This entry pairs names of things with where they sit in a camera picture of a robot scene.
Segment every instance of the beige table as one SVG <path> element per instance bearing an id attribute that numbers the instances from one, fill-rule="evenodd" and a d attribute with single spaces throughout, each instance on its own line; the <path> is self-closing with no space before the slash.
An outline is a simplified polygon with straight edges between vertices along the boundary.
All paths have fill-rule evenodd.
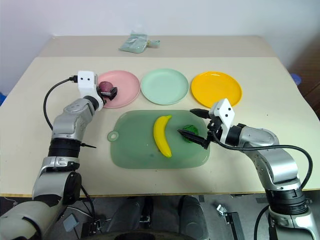
<path id="1" fill-rule="evenodd" d="M 233 76 L 242 86 L 243 98 L 234 108 L 234 124 L 263 127 L 273 131 L 280 143 L 297 145 L 313 157 L 313 175 L 306 190 L 320 188 L 320 123 L 300 95 L 287 70 L 266 42 L 256 36 L 161 36 L 159 49 L 142 54 L 117 51 L 125 36 L 78 36 L 53 38 L 21 77 L 0 107 L 0 195 L 30 196 L 43 158 L 48 154 L 51 131 L 42 112 L 43 99 L 55 83 L 91 70 L 102 74 L 126 70 L 140 80 L 157 68 L 172 68 L 191 82 L 205 71 Z M 53 119 L 64 106 L 79 97 L 77 85 L 57 88 L 47 103 Z M 145 194 L 256 193 L 264 189 L 251 160 L 243 153 L 210 145 L 209 160 L 189 169 L 124 169 L 110 157 L 107 134 L 117 119 L 131 110 L 204 108 L 191 93 L 181 102 L 158 106 L 141 93 L 131 104 L 96 113 L 87 127 L 84 142 L 97 149 L 81 148 L 82 183 L 94 196 Z M 288 150 L 303 179 L 307 159 Z"/>

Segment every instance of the mint green plate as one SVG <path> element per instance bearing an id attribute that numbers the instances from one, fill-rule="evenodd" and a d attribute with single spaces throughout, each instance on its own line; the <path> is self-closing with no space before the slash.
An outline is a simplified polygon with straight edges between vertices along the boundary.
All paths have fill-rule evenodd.
<path id="1" fill-rule="evenodd" d="M 187 95 L 189 82 L 181 72 L 161 68 L 143 77 L 141 91 L 150 102 L 170 105 L 180 102 Z"/>
<path id="2" fill-rule="evenodd" d="M 165 157 L 157 148 L 153 128 L 160 116 L 171 115 L 165 127 L 165 137 L 172 157 Z M 135 110 L 123 114 L 108 134 L 111 159 L 126 169 L 186 169 L 203 165 L 210 150 L 196 143 L 188 143 L 177 132 L 186 125 L 194 125 L 199 136 L 207 136 L 202 118 L 186 110 Z"/>

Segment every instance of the yellow banana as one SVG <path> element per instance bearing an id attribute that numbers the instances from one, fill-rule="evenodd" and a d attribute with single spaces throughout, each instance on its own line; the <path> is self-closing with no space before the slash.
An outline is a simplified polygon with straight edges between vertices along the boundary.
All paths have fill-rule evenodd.
<path id="1" fill-rule="evenodd" d="M 153 137 L 155 144 L 160 152 L 167 158 L 171 158 L 172 154 L 165 136 L 165 128 L 171 117 L 171 115 L 160 116 L 153 125 Z"/>

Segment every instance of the green cutting board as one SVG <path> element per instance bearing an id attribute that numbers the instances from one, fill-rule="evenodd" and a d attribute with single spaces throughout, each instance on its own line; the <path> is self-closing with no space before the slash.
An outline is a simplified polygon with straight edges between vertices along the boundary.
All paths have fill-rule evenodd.
<path id="1" fill-rule="evenodd" d="M 165 157 L 154 140 L 154 123 L 161 116 L 172 115 L 165 127 L 165 137 L 172 157 Z M 204 121 L 186 110 L 135 110 L 123 114 L 108 134 L 114 164 L 126 169 L 186 169 L 203 165 L 210 151 L 186 142 L 177 132 L 194 125 L 199 135 L 207 136 Z"/>

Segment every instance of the plastic bag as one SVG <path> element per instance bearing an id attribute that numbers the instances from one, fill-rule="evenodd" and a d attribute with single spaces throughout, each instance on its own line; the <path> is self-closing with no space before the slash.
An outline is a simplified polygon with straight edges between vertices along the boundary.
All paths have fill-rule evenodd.
<path id="1" fill-rule="evenodd" d="M 119 48 L 120 51 L 140 54 L 147 47 L 157 47 L 159 46 L 159 40 L 148 40 L 148 35 L 142 33 L 132 32 L 130 37 L 125 41 L 125 43 Z"/>

